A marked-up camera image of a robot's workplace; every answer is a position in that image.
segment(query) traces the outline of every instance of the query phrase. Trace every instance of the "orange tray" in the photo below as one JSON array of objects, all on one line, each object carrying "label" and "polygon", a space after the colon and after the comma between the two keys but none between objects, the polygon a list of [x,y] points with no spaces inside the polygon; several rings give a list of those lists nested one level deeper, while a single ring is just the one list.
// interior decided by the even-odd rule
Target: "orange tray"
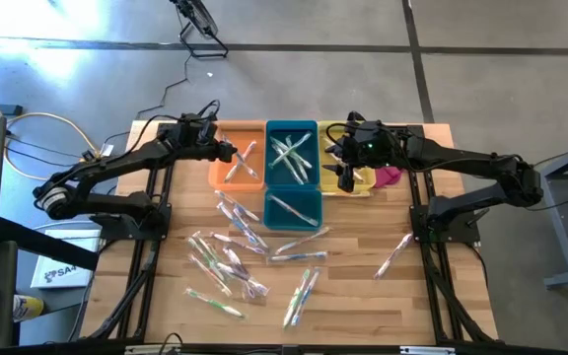
[{"label": "orange tray", "polygon": [[229,170],[236,164],[238,159],[234,156],[232,163],[216,161],[209,168],[209,184],[221,191],[259,191],[264,187],[264,145],[266,137],[265,121],[217,121],[216,138],[221,139],[221,133],[225,133],[229,140],[242,154],[252,141],[257,145],[247,157],[247,164],[255,170],[259,178],[254,178],[247,170],[240,167],[231,181],[225,182]]}]

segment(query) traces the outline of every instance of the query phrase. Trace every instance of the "teal bin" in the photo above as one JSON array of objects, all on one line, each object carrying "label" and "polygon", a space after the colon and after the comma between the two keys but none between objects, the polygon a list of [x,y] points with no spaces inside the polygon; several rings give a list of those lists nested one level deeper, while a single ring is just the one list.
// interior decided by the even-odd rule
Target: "teal bin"
[{"label": "teal bin", "polygon": [[[306,169],[309,182],[298,184],[284,162],[278,163],[272,169],[268,166],[278,157],[277,152],[271,147],[270,137],[281,142],[286,142],[286,137],[291,136],[293,143],[297,142],[306,134],[312,136],[295,151],[313,166]],[[268,188],[278,189],[318,189],[320,184],[320,153],[318,141],[318,126],[313,120],[270,120],[266,122],[266,147],[264,149],[264,182]]]},{"label": "teal bin", "polygon": [[[268,196],[273,194],[305,216],[317,220],[313,226],[289,212]],[[272,230],[316,231],[323,223],[321,192],[315,189],[269,189],[264,194],[264,225]]]}]

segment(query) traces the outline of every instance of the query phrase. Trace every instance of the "butcher block table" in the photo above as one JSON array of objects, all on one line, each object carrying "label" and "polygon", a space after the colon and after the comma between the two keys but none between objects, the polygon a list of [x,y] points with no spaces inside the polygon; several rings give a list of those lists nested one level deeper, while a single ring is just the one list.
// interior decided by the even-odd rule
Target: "butcher block table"
[{"label": "butcher block table", "polygon": [[[152,140],[154,121],[144,132],[142,143]],[[140,134],[143,121],[133,122],[129,146]],[[453,147],[448,124],[424,124],[427,138]],[[434,344],[433,326],[420,249],[409,245],[391,265],[382,280],[374,273],[410,232],[408,207],[411,194],[407,175],[396,185],[374,190],[372,197],[324,197],[323,225],[331,231],[311,242],[288,250],[290,253],[327,250],[326,260],[297,260],[267,264],[251,251],[234,248],[255,279],[270,288],[264,300],[246,302],[241,288],[234,285],[233,298],[223,295],[208,277],[187,259],[191,248],[186,238],[197,231],[224,234],[246,243],[230,221],[217,209],[218,197],[208,184],[207,161],[177,161],[169,201],[173,205],[168,238],[162,242],[154,284],[146,342],[162,342],[177,332],[185,343],[243,344],[334,344],[399,345]],[[162,172],[157,189],[161,190]],[[117,194],[144,190],[148,171],[121,177]],[[435,189],[439,195],[463,193],[459,174],[436,170]],[[262,217],[264,191],[229,193],[247,209]],[[420,192],[426,203],[426,191]],[[275,250],[311,233],[254,230]],[[211,241],[218,252],[222,244]],[[96,330],[123,295],[134,242],[120,241],[100,257],[86,309],[81,335]],[[456,293],[470,315],[491,337],[497,332],[483,271],[474,253],[464,245],[449,244],[448,255]],[[304,270],[319,266],[321,273],[306,304],[300,324],[282,329],[282,321]],[[184,295],[185,288],[205,293],[241,311],[236,319],[199,300]],[[129,334],[137,323],[141,292],[135,299]],[[440,301],[445,331],[451,334],[448,309]]]}]

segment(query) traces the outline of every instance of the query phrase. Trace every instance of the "concrete floor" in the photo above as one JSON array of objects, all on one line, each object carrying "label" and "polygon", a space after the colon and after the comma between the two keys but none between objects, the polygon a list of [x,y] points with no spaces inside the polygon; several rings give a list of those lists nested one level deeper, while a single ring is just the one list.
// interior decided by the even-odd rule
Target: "concrete floor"
[{"label": "concrete floor", "polygon": [[[205,4],[229,43],[409,45],[399,0]],[[568,2],[411,4],[421,45],[568,47]],[[178,29],[173,8],[162,0],[0,0],[0,36],[177,42]],[[182,78],[187,56],[171,50],[41,49],[31,41],[0,44],[0,103],[70,117],[98,144],[127,130],[136,111],[156,105],[164,87]],[[222,119],[344,119],[357,109],[371,119],[423,121],[408,52],[272,49],[234,51],[227,61],[191,60],[190,82],[170,91],[164,111],[194,111],[220,99]],[[518,153],[530,162],[568,150],[568,55],[427,54],[422,62],[434,119],[452,125],[460,148]],[[16,132],[70,153],[86,149],[77,136],[71,138],[71,130],[49,120],[21,122]],[[22,157],[16,161],[36,175],[56,171]],[[470,177],[464,182],[466,189],[483,185]],[[31,205],[35,185],[6,168],[0,215],[28,226],[47,222]],[[546,291],[542,285],[543,277],[566,270],[546,213],[499,206],[479,228],[501,339],[568,350],[568,287]],[[74,315],[68,310],[25,322],[22,342],[63,340]],[[38,327],[53,332],[40,336],[42,331],[32,331]]]}]

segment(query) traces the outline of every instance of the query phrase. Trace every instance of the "yellow bin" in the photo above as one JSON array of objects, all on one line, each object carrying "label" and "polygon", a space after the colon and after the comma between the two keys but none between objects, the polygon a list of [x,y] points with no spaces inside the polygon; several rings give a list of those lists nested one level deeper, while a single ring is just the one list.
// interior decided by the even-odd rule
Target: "yellow bin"
[{"label": "yellow bin", "polygon": [[[325,152],[325,148],[331,145],[330,139],[325,135],[325,129],[331,125],[332,123],[344,123],[344,121],[320,121],[319,124],[319,164],[320,165],[332,165],[335,164],[335,160]],[[341,126],[334,126],[330,128],[330,135],[334,139],[339,139],[343,135],[343,127]],[[338,176],[329,171],[328,169],[321,168],[319,173],[319,189],[321,192],[342,192],[339,189],[338,183]],[[365,169],[358,169],[355,170],[363,181],[358,179],[354,180],[354,191],[353,193],[359,193],[368,191],[374,184],[376,183],[376,173],[374,169],[365,168]]]}]

